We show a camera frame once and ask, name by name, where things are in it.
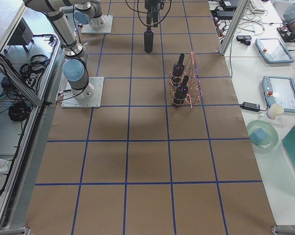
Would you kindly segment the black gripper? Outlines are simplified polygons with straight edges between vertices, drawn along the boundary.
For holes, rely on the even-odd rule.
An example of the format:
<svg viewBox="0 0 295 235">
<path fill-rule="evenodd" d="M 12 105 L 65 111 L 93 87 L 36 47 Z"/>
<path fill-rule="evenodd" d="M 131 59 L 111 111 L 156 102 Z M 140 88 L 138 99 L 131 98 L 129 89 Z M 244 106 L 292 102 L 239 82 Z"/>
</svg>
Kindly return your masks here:
<svg viewBox="0 0 295 235">
<path fill-rule="evenodd" d="M 146 24 L 147 29 L 151 28 L 153 21 L 153 27 L 157 27 L 159 24 L 159 11 L 164 8 L 164 0 L 145 0 L 144 7 L 147 10 Z"/>
</svg>

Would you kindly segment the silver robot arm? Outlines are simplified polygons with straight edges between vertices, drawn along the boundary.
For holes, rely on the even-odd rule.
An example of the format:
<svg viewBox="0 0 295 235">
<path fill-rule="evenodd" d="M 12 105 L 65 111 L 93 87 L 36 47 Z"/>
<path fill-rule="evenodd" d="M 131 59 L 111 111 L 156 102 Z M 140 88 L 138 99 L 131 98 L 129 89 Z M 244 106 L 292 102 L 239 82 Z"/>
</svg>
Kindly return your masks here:
<svg viewBox="0 0 295 235">
<path fill-rule="evenodd" d="M 65 62 L 62 72 L 71 86 L 73 98 L 83 100 L 94 95 L 87 71 L 87 51 L 74 37 L 64 11 L 64 6 L 84 3 L 82 0 L 25 0 L 26 7 L 43 13 L 61 41 Z"/>
<path fill-rule="evenodd" d="M 149 31 L 158 27 L 163 21 L 159 18 L 159 12 L 164 8 L 163 0 L 146 0 L 144 2 L 145 11 L 139 10 L 139 1 L 136 2 L 136 8 L 133 8 L 125 1 L 127 7 L 137 13 L 140 21 L 141 15 L 146 16 L 146 22 L 142 23 Z M 73 7 L 73 19 L 83 26 L 83 33 L 108 33 L 111 31 L 113 16 L 104 15 L 100 1 L 94 0 L 82 4 L 76 4 Z"/>
</svg>

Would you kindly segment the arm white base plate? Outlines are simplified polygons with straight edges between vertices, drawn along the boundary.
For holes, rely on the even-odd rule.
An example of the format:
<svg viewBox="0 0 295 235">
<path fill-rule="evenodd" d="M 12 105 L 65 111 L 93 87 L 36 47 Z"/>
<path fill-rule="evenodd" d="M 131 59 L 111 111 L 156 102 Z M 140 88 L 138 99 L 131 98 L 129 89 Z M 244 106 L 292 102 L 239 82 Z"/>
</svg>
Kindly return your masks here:
<svg viewBox="0 0 295 235">
<path fill-rule="evenodd" d="M 89 84 L 83 92 L 71 89 L 67 82 L 62 108 L 100 108 L 104 87 L 104 77 L 89 77 Z"/>
<path fill-rule="evenodd" d="M 101 15 L 93 18 L 89 24 L 82 27 L 82 34 L 110 34 L 113 24 L 113 15 Z"/>
</svg>

